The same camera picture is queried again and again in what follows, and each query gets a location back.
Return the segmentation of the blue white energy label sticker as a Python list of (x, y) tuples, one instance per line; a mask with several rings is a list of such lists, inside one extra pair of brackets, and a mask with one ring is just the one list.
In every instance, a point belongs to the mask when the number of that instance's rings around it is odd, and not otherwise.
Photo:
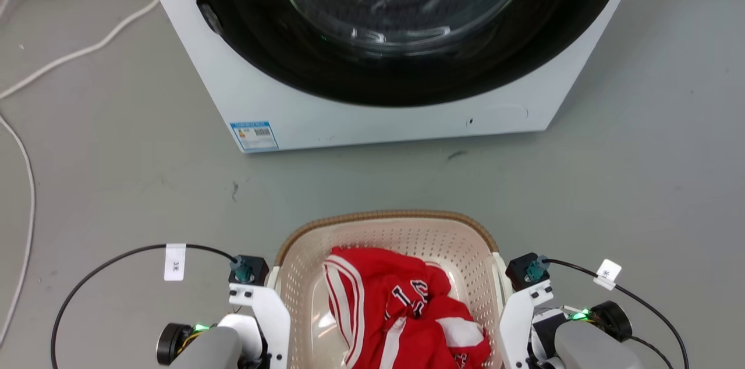
[(269, 122), (232, 122), (229, 123), (229, 127), (242, 152), (266, 152), (279, 149)]

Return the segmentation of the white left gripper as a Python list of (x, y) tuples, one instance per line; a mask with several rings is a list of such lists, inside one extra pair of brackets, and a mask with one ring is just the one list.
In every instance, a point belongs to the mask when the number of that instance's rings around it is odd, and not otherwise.
[(229, 302), (253, 311), (268, 369), (289, 369), (291, 318), (276, 290), (231, 283)]

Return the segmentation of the beige perforated laundry basket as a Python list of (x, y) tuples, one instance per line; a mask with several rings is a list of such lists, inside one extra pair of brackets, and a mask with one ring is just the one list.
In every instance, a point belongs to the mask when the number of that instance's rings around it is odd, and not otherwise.
[(494, 238), (468, 215), (383, 210), (312, 221), (288, 236), (267, 279), (291, 318), (288, 369), (346, 369), (347, 346), (328, 308), (322, 271), (336, 246), (384, 248), (437, 263), (449, 277), (450, 296), (468, 305), (492, 336), (514, 292)]

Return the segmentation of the black round washing machine door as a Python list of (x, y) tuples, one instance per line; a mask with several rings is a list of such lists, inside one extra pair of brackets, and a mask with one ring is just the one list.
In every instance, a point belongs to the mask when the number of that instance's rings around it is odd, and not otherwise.
[(463, 100), (555, 59), (609, 0), (195, 0), (246, 62), (374, 107)]

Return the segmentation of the white washing machine body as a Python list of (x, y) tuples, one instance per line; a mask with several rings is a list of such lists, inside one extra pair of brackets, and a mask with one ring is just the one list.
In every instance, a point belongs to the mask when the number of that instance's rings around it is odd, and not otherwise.
[(292, 151), (543, 131), (575, 84), (620, 1), (609, 0), (569, 48), (534, 72), (482, 95), (418, 107), (347, 104), (304, 93), (234, 52), (210, 29), (196, 0), (160, 3), (234, 141), (229, 123), (269, 122), (278, 151)]

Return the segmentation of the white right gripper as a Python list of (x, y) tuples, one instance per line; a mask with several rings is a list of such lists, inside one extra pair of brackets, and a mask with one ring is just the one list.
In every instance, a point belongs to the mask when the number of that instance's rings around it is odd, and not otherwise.
[(533, 311), (554, 297), (550, 281), (514, 292), (499, 321), (499, 352), (507, 369), (530, 369), (528, 343)]

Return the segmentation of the red white sports jersey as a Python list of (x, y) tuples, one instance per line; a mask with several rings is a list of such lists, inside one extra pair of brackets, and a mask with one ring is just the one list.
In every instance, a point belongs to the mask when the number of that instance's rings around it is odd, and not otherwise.
[(322, 268), (346, 369), (482, 369), (490, 358), (486, 329), (436, 263), (335, 247)]

